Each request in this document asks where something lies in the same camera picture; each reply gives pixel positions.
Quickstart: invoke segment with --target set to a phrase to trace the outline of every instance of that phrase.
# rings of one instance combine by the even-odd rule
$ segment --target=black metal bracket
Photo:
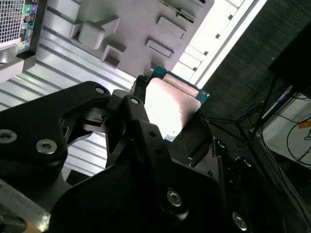
[[[35,184],[55,179],[67,147],[92,134],[79,124],[81,116],[109,98],[106,88],[86,82],[2,111],[0,129],[9,131],[0,135],[0,177]]]

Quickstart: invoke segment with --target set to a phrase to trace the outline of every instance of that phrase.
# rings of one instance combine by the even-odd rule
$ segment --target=cable
[[[304,153],[303,155],[300,156],[300,158],[296,158],[296,157],[293,155],[293,153],[291,152],[290,148],[289,148],[288,139],[289,139],[289,137],[290,137],[291,132],[293,131],[293,129],[294,129],[297,125],[299,125],[299,124],[301,124],[301,123],[304,123],[304,122],[308,121],[309,119],[311,119],[311,116],[310,116],[309,118],[307,118],[307,119],[301,121],[301,122],[296,123],[296,124],[291,128],[291,130],[289,131],[289,133],[287,134],[287,137],[286,137],[286,147],[287,147],[287,150],[288,150],[288,152],[290,153],[290,155],[296,160],[296,162],[298,162],[298,163],[300,163],[300,164],[304,164],[304,165],[306,165],[306,166],[311,166],[311,164],[307,164],[307,163],[301,162],[301,159],[302,159],[304,156],[306,156],[306,154],[309,153],[309,150],[311,150],[311,146],[309,147],[309,149],[307,150],[306,153]]]
[[[234,121],[230,119],[222,119],[222,118],[213,118],[213,117],[207,117],[208,121],[212,122],[218,122],[223,124],[233,124]]]
[[[272,80],[272,83],[271,83],[271,86],[270,86],[268,95],[267,95],[265,101],[263,102],[263,106],[262,106],[262,109],[261,109],[261,112],[260,112],[260,116],[259,116],[259,118],[258,118],[257,121],[256,121],[256,124],[255,124],[255,127],[254,127],[254,131],[253,131],[253,133],[252,133],[252,135],[251,135],[251,140],[255,137],[256,131],[257,131],[258,128],[260,127],[261,118],[262,118],[262,116],[263,116],[263,114],[264,114],[264,111],[266,110],[266,106],[267,106],[268,101],[269,101],[269,99],[270,99],[270,97],[271,97],[271,94],[272,94],[272,91],[273,91],[273,89],[274,89],[274,86],[276,85],[276,80],[277,80],[277,77],[274,77],[273,80]]]
[[[262,131],[263,131],[263,129],[262,129],[262,126],[261,126],[261,132],[259,131],[259,134],[260,134],[260,136],[261,136],[261,138],[262,138],[262,142],[263,142],[264,148],[265,148],[265,150],[267,151],[267,154],[269,155],[269,157],[273,160],[273,162],[274,162],[275,165],[277,166],[278,171],[279,171],[279,173],[280,173],[280,176],[281,176],[281,178],[282,178],[282,180],[283,180],[283,182],[284,182],[284,184],[285,184],[287,190],[290,192],[290,194],[292,195],[292,197],[294,197],[294,198],[296,199],[297,203],[299,204],[300,210],[302,211],[303,216],[304,216],[304,218],[305,218],[305,223],[307,224],[308,228],[311,230],[311,225],[310,225],[310,223],[309,223],[309,221],[308,221],[307,214],[305,213],[304,208],[303,208],[302,204],[300,203],[299,199],[296,197],[296,195],[291,191],[291,189],[290,189],[289,186],[287,185],[287,183],[286,183],[286,181],[285,181],[285,178],[284,178],[284,175],[283,175],[283,172],[282,172],[282,168],[281,168],[280,165],[277,163],[277,161],[274,159],[274,157],[270,154],[270,152],[269,152],[270,149],[269,149],[269,147],[267,146],[267,144],[266,144],[265,141],[264,141],[264,138],[263,138],[263,135],[262,135]]]
[[[288,120],[288,121],[290,121],[290,122],[292,122],[292,123],[300,124],[300,122],[296,122],[296,121],[290,120],[290,119],[288,119],[287,117],[284,117],[284,116],[282,116],[282,115],[280,115],[280,114],[277,114],[277,113],[273,113],[273,114],[274,114],[274,115],[277,115],[277,116],[279,116],[279,117],[282,117],[282,118],[284,118],[284,119],[286,119],[286,120]]]
[[[304,101],[308,101],[308,100],[310,100],[310,98],[308,98],[308,97],[305,97],[305,98],[299,98],[299,97],[291,96],[291,98],[293,98],[293,99],[297,99],[297,100],[304,100]]]
[[[277,101],[271,103],[270,106],[272,106],[272,105],[274,105],[274,104],[276,104],[276,103],[278,103],[278,102],[283,102],[283,101],[285,101],[287,98],[288,98],[288,96],[285,95],[285,96],[284,96],[283,98],[281,98],[280,100],[277,100]],[[255,124],[252,122],[251,117],[252,117],[253,114],[258,113],[258,110],[262,107],[262,105],[263,105],[263,102],[262,102],[260,105],[258,105],[258,106],[250,107],[249,109],[247,109],[247,110],[243,113],[242,117],[240,118],[240,125],[241,125],[243,128],[245,128],[245,129],[247,129],[247,130],[250,130],[250,129],[254,128]],[[247,119],[247,118],[249,119],[249,121],[250,121],[251,124],[252,124],[251,127],[245,127],[245,126],[243,125],[243,121],[244,121],[245,119]]]

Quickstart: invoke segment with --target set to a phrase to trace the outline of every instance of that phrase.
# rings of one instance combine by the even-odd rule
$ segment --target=metal plate
[[[145,109],[149,121],[167,140],[172,141],[200,107],[200,101],[162,79],[153,78],[147,87]]]

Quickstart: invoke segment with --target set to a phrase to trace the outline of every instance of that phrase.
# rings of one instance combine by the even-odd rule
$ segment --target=gray fixture
[[[95,33],[94,29],[88,28],[90,34],[99,36],[89,43],[83,35],[83,39],[79,38],[84,45],[81,48],[105,64],[134,77],[150,74],[152,64],[171,70],[214,4],[214,0],[198,2],[83,0],[77,22],[98,22],[111,18],[119,18],[120,22],[115,33],[104,40],[101,40],[103,32]]]

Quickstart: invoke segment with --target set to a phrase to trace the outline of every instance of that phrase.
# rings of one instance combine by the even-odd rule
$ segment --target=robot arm
[[[144,109],[147,83],[137,83],[133,95],[111,96],[86,82],[0,112],[0,178],[48,203],[48,232],[287,232],[277,190],[249,160],[229,156],[201,111],[176,138],[192,163],[172,159],[174,142]],[[106,134],[107,168],[70,189],[60,185],[67,147],[93,132]]]

